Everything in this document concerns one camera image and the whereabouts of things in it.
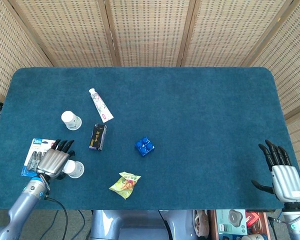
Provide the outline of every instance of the floor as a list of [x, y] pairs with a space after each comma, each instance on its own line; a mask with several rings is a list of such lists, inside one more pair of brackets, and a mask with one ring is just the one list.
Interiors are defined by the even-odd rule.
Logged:
[[[62, 210], [59, 210], [56, 215], [56, 210], [39, 210], [36, 209], [33, 211], [29, 219], [24, 225], [22, 234], [20, 239], [21, 240], [59, 240], [62, 239], [64, 228], [65, 228], [65, 214]], [[77, 210], [68, 210], [68, 228], [66, 233], [66, 240], [85, 240], [87, 234], [89, 233], [91, 223], [92, 223], [92, 212], [90, 210], [82, 210], [81, 211], [83, 217]], [[277, 217], [280, 213], [280, 210], [269, 214], [271, 217]], [[43, 233], [50, 227], [52, 224], [54, 217], [56, 215], [54, 224], [50, 231], [41, 238]], [[0, 226], [6, 225], [9, 222], [9, 217], [7, 215], [7, 210], [0, 210]], [[77, 235], [76, 238], [73, 238], [76, 233], [82, 228], [82, 231]], [[289, 240], [290, 237], [288, 235], [287, 228], [282, 223], [275, 223], [276, 234], [279, 240]]]

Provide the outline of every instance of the silver robotic hand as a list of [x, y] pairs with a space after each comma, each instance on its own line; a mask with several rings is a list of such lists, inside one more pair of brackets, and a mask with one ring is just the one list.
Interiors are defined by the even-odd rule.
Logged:
[[252, 184], [259, 190], [274, 194], [284, 203], [282, 213], [284, 221], [268, 217], [273, 228], [273, 222], [284, 223], [287, 226], [290, 238], [300, 240], [300, 176], [297, 169], [292, 166], [287, 151], [265, 140], [268, 148], [259, 144], [263, 151], [266, 163], [272, 176], [272, 186], [263, 186], [252, 180]]
[[67, 153], [73, 142], [73, 140], [60, 142], [60, 139], [58, 139], [52, 145], [51, 149], [46, 152], [37, 166], [37, 176], [30, 180], [8, 211], [10, 217], [9, 224], [7, 226], [0, 226], [0, 240], [19, 239], [22, 228], [37, 203], [41, 198], [48, 196], [50, 191], [49, 181], [63, 178], [62, 169], [69, 157], [75, 154], [74, 151]]

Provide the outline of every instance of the blue toy block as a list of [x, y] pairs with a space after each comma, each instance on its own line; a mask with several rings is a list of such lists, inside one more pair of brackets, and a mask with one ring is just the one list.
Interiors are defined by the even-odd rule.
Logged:
[[142, 138], [140, 141], [137, 141], [135, 143], [135, 147], [138, 149], [138, 151], [142, 156], [147, 155], [153, 149], [155, 149], [155, 146], [152, 144], [152, 142], [149, 141], [149, 139], [146, 136]]

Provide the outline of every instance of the yellow snack packet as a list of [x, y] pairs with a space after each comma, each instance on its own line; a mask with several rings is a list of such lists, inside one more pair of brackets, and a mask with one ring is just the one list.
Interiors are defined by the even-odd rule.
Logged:
[[109, 189], [119, 194], [124, 199], [127, 199], [134, 190], [134, 185], [141, 176], [133, 175], [132, 173], [120, 172], [120, 179], [113, 184]]

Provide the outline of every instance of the black box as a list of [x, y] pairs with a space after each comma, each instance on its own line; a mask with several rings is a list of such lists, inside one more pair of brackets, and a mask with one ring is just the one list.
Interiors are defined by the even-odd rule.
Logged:
[[104, 124], [95, 124], [90, 140], [89, 149], [102, 150], [104, 146], [107, 126]]

